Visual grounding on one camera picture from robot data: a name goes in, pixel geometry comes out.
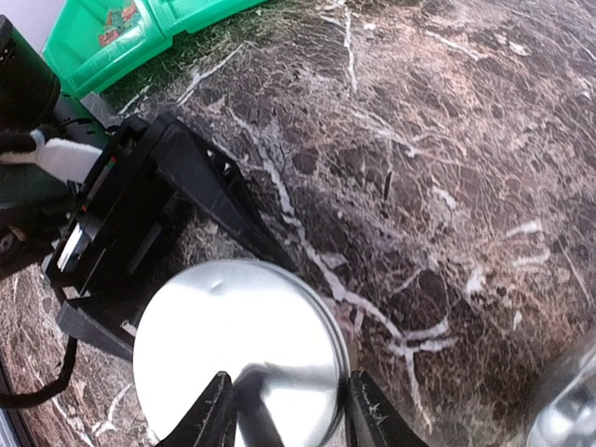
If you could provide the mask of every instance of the black cable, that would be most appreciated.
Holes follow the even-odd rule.
[[[56,298],[59,302],[63,303],[66,300],[66,295],[64,295],[62,289],[54,289],[54,292],[56,293]],[[75,369],[77,344],[78,341],[75,338],[68,338],[66,352],[64,353],[64,360],[62,362],[62,369],[56,380],[43,386],[42,388],[33,393],[0,393],[0,408],[32,408],[36,407],[37,405],[41,405],[42,403],[58,396],[62,391],[64,391],[68,387],[71,381],[71,377],[73,376],[73,370]]]
[[[51,126],[38,128],[44,136],[44,142],[58,137],[58,132]],[[37,148],[37,142],[31,133],[12,130],[0,131],[0,154],[30,154]]]

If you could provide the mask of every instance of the metal lid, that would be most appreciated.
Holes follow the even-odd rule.
[[[249,370],[270,372],[261,399],[284,445],[315,447],[332,435],[343,411],[347,349],[325,304],[298,277],[262,262],[207,263],[172,279],[147,306],[133,371],[160,439],[217,372],[235,381]]]

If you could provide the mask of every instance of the marble countertop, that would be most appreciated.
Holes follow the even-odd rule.
[[[264,219],[431,446],[523,446],[528,393],[594,323],[590,0],[303,0],[182,36],[105,93],[237,161]],[[245,255],[191,219],[171,274]],[[59,370],[36,268],[5,281],[15,387]],[[130,365],[83,347],[40,445],[155,443]]]

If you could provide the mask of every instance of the green plastic bin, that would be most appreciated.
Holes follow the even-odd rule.
[[[164,35],[196,33],[264,0],[149,0]]]
[[[82,98],[101,92],[135,68],[171,47],[182,31],[195,33],[264,0],[134,0],[140,21],[106,47],[109,11],[128,0],[66,0],[44,48],[47,64],[62,89]]]
[[[123,0],[67,0],[44,49],[64,90],[78,98],[102,91],[171,46],[171,37],[161,32],[150,8],[143,0],[135,4],[139,23],[101,47],[99,35],[108,12],[122,8]]]

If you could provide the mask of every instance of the metal object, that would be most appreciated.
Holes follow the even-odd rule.
[[[161,439],[226,371],[244,402],[235,445],[277,432],[280,445],[318,446],[340,421],[349,359],[332,315],[302,280],[266,263],[221,261],[181,273],[156,294],[139,324],[133,369]]]
[[[596,332],[549,366],[530,407],[528,447],[596,446]]]

